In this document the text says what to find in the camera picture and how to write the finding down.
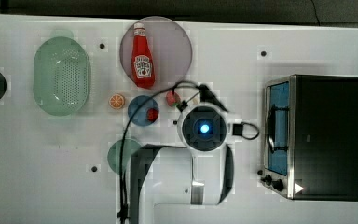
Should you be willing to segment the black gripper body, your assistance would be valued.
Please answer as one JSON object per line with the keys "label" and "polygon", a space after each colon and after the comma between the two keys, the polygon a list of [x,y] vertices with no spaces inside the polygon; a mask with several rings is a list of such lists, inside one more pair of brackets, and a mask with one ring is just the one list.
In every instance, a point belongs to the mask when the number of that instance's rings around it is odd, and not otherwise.
{"label": "black gripper body", "polygon": [[[222,102],[217,98],[217,96],[211,91],[211,89],[206,84],[183,84],[178,83],[175,84],[176,89],[193,89],[196,90],[197,93],[195,96],[199,97],[199,103],[207,103],[211,105],[217,106],[221,111],[228,112],[227,108],[222,104]],[[176,107],[181,113],[190,111],[190,105],[187,101],[182,101]]]}

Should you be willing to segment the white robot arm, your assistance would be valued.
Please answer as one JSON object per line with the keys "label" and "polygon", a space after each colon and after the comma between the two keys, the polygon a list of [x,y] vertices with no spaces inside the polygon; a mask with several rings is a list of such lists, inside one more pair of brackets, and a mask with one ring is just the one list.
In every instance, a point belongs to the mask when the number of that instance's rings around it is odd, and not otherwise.
{"label": "white robot arm", "polygon": [[218,205],[234,182],[232,145],[243,123],[231,116],[205,84],[195,87],[200,101],[181,103],[168,145],[145,144],[124,173],[127,217],[123,224],[153,224],[160,204]]}

